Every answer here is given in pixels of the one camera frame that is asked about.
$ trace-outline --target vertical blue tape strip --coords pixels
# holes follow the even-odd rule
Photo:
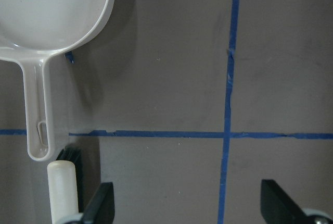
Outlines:
[[[219,216],[217,219],[218,224],[223,224],[224,221],[226,180],[227,180],[227,170],[228,170],[230,129],[231,129],[230,104],[231,104],[231,94],[233,91],[233,82],[234,82],[234,53],[236,49],[236,39],[237,39],[238,10],[239,10],[239,0],[233,0],[231,23],[230,23],[226,95],[225,95],[225,105],[224,105],[224,140],[223,140],[223,152],[222,152],[222,161],[221,161]]]

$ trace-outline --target white scoop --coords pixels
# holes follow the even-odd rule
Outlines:
[[[17,63],[23,71],[28,153],[32,159],[49,159],[55,147],[50,58],[94,38],[108,21],[113,2],[0,0],[0,59]]]

